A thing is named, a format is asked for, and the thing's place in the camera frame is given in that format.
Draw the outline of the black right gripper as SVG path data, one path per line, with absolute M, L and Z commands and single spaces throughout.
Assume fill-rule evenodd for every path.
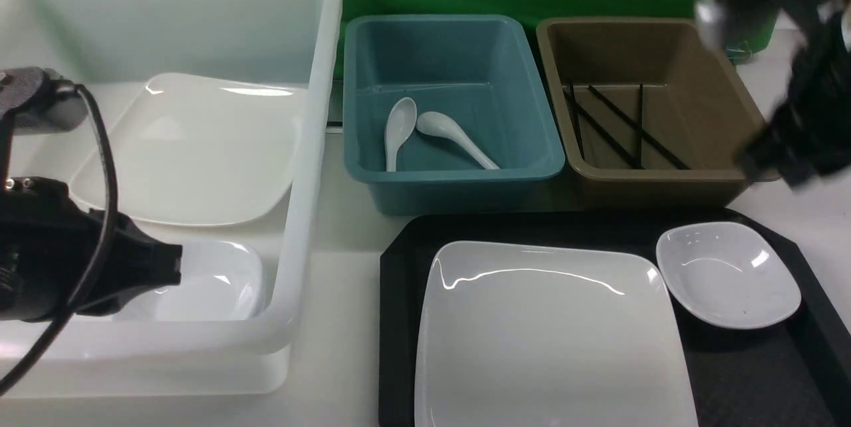
M 791 58 L 785 97 L 733 162 L 750 182 L 771 173 L 790 188 L 849 167 L 849 28 L 838 12 L 806 38 Z

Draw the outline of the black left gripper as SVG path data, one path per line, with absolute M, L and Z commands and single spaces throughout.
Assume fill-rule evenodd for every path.
M 2 190 L 1 318 L 51 320 L 94 254 L 102 211 L 82 211 L 64 182 L 9 178 Z M 181 245 L 143 233 L 118 215 L 112 245 L 77 314 L 118 314 L 131 300 L 182 281 Z

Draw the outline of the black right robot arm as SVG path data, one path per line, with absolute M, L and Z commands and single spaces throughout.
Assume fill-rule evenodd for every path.
M 730 21 L 741 32 L 784 13 L 804 34 L 785 97 L 735 155 L 749 182 L 775 173 L 796 190 L 849 167 L 849 30 L 844 9 L 820 18 L 818 9 L 828 1 L 727 0 Z

